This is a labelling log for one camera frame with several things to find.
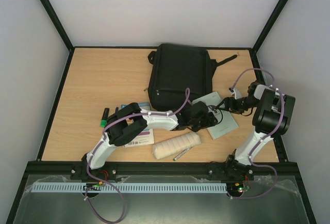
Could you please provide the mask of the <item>black student backpack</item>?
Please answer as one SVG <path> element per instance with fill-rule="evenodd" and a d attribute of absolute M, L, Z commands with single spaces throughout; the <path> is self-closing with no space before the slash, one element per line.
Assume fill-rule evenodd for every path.
<path fill-rule="evenodd" d="M 237 55 L 217 62 L 206 49 L 163 43 L 147 58 L 153 66 L 147 88 L 150 104 L 157 111 L 166 111 L 179 109 L 187 88 L 190 101 L 212 93 L 212 78 L 217 67 Z"/>

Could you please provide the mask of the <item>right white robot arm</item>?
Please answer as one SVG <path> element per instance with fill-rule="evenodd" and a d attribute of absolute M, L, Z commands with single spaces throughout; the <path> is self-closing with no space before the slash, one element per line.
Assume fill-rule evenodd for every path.
<path fill-rule="evenodd" d="M 246 97 L 237 97 L 238 90 L 229 89 L 231 97 L 224 98 L 212 110 L 227 111 L 242 115 L 250 110 L 253 115 L 253 131 L 242 146 L 227 157 L 224 175 L 230 180 L 244 179 L 255 156 L 274 136 L 283 135 L 289 128 L 295 97 L 282 94 L 277 88 L 266 86 L 259 81 L 252 82 Z"/>

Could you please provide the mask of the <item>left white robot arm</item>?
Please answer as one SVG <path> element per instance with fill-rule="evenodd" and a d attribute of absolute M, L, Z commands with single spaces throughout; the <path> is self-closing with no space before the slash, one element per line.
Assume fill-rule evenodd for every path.
<path fill-rule="evenodd" d="M 87 168 L 102 168 L 115 148 L 130 143 L 146 128 L 198 132 L 217 124 L 215 115 L 201 101 L 184 104 L 176 111 L 151 111 L 141 108 L 138 103 L 130 103 L 108 117 L 101 139 L 86 154 Z"/>

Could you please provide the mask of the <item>colourful paperback book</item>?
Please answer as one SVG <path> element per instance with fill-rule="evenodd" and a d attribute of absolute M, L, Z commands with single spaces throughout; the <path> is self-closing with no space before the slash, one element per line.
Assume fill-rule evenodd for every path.
<path fill-rule="evenodd" d="M 149 102 L 141 102 L 138 103 L 141 109 L 151 110 L 151 106 Z M 127 119 L 128 125 L 132 124 L 133 121 Z M 128 144 L 124 145 L 124 147 L 136 147 L 136 146 L 146 146 L 154 144 L 154 133 L 152 129 L 144 129 L 138 136 L 136 136 L 132 141 Z"/>

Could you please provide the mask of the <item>grey notebook with black logo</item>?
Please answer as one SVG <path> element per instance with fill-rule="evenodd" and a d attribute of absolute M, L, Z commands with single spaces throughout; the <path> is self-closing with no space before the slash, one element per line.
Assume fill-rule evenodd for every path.
<path fill-rule="evenodd" d="M 230 112 L 215 108 L 222 101 L 217 92 L 212 92 L 208 95 L 195 99 L 192 103 L 195 104 L 198 101 L 205 103 L 218 120 L 217 125 L 207 128 L 213 140 L 218 139 L 239 127 Z"/>

